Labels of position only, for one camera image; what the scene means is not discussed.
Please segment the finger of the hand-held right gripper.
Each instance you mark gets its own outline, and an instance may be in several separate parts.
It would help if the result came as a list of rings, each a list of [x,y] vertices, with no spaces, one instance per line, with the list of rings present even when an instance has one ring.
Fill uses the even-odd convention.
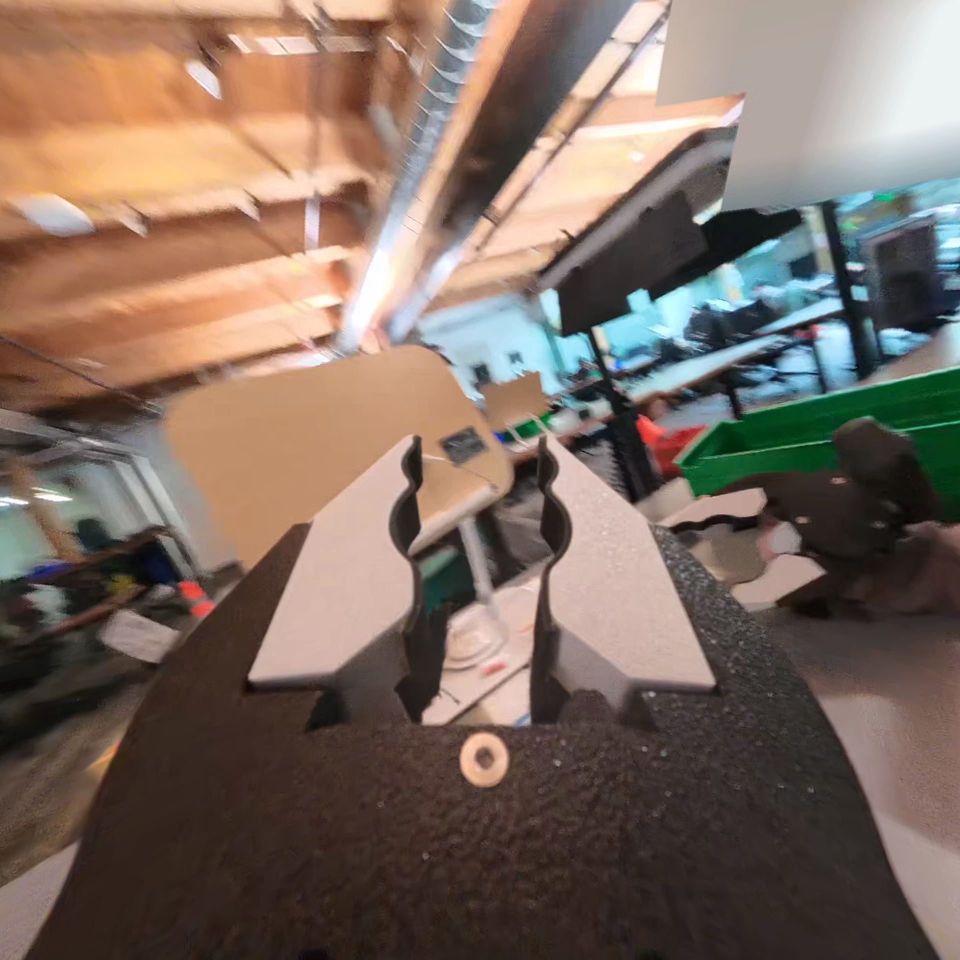
[[[732,597],[750,613],[778,606],[786,597],[826,575],[826,570],[814,559],[792,554],[774,557],[757,578],[730,588]]]
[[[714,527],[742,532],[757,527],[766,505],[761,487],[704,496],[668,516],[666,529],[675,535],[700,535]]]

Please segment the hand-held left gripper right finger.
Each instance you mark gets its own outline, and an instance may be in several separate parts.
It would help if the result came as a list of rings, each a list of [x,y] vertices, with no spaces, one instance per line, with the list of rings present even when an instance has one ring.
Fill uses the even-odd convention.
[[[645,693],[711,695],[717,679],[648,520],[557,438],[538,440],[541,572],[530,717],[579,693],[630,718]]]

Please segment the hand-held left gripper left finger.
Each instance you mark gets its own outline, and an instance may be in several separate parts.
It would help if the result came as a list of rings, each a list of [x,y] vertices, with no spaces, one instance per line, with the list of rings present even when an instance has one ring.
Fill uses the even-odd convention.
[[[314,691],[345,722],[422,722],[439,693],[447,619],[412,558],[423,442],[410,435],[312,519],[247,684]]]

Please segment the person's right forearm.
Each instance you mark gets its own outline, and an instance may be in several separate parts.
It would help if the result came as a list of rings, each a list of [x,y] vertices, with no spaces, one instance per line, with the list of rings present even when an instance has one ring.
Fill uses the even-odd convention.
[[[887,574],[887,604],[896,613],[959,618],[959,525],[916,527]]]

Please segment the green plastic bin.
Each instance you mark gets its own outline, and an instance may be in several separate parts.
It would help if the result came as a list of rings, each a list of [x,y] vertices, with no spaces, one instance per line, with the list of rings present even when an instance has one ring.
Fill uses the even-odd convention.
[[[834,432],[870,417],[912,442],[936,491],[941,516],[959,519],[959,367],[835,391],[720,421],[676,464],[696,497],[750,474],[812,473],[837,465]]]

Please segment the black light stand pole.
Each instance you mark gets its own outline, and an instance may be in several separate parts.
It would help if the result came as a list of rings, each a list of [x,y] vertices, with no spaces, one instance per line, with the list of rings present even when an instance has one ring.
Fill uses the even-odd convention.
[[[610,403],[612,417],[609,428],[613,451],[624,477],[630,503],[637,505],[658,489],[659,479],[638,429],[637,410],[629,398],[618,391],[594,328],[589,328],[585,335],[590,343],[595,366],[601,378],[601,389]]]

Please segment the black studio light panel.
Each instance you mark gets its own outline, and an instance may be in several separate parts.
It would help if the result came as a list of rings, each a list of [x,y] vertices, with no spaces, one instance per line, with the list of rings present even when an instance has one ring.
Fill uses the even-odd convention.
[[[586,334],[630,314],[629,296],[657,300],[803,224],[797,208],[701,215],[722,201],[737,131],[685,138],[536,276],[558,298],[557,334]]]

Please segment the black frame pole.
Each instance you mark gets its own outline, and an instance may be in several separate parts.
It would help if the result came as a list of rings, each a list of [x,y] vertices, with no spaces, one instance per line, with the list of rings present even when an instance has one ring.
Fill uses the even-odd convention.
[[[854,371],[857,379],[864,381],[875,372],[878,365],[874,334],[868,326],[865,308],[855,296],[854,283],[848,269],[847,250],[837,221],[836,202],[826,199],[818,203],[818,208],[835,286],[843,306],[843,317],[854,358]]]

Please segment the silver ceiling duct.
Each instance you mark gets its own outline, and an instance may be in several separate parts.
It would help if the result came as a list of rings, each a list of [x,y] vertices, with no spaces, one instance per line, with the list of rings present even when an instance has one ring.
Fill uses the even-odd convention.
[[[404,261],[422,231],[414,225],[415,207],[497,6],[498,2],[455,1],[445,2],[442,8],[423,57],[419,90],[366,270],[342,311],[342,325],[333,343],[338,356],[361,350],[405,273]]]

